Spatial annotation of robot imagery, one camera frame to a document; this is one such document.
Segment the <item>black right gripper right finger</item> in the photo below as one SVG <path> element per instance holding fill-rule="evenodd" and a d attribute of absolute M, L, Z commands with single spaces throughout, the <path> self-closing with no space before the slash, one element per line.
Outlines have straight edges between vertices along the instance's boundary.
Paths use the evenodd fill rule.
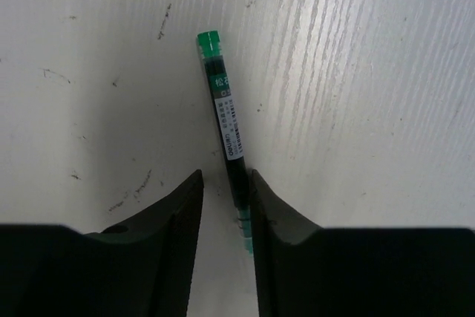
<path fill-rule="evenodd" d="M 324 228 L 250 182 L 261 316 L 474 314 L 472 229 Z"/>

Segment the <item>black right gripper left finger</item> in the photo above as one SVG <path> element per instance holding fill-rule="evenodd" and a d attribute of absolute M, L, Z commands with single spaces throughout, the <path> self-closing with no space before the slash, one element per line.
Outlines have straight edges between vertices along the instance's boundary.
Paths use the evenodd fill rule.
<path fill-rule="evenodd" d="M 102 232 L 1 226 L 3 316 L 185 316 L 203 207 L 195 171 Z"/>

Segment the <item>green ink pen refill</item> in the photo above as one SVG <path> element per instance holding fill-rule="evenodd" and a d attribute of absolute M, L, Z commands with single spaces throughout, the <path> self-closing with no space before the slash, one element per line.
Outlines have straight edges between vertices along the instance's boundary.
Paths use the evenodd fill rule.
<path fill-rule="evenodd" d="M 202 56 L 206 80 L 211 94 L 214 115 L 220 132 L 226 173 L 237 221 L 243 236 L 246 251 L 253 254 L 252 227 L 250 221 L 250 184 L 240 137 L 235 101 L 216 30 L 197 35 L 197 44 Z"/>

